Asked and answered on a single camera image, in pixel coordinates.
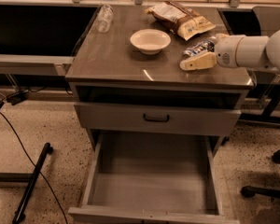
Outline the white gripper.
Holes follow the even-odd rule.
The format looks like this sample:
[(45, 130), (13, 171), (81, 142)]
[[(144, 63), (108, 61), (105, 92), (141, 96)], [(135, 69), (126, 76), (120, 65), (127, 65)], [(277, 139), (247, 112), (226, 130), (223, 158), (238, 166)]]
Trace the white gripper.
[(214, 52), (206, 51), (196, 56), (182, 60), (179, 64), (184, 71), (194, 71), (212, 68), (216, 63), (222, 67), (237, 68), (236, 54), (244, 35), (215, 35), (217, 43)]

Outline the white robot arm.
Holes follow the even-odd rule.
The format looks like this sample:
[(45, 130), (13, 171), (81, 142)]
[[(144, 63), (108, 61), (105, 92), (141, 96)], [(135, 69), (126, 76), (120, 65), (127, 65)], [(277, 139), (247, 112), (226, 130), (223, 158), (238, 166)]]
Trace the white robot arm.
[(185, 49), (179, 67), (194, 71), (216, 64), (280, 74), (280, 30), (271, 36), (216, 34)]

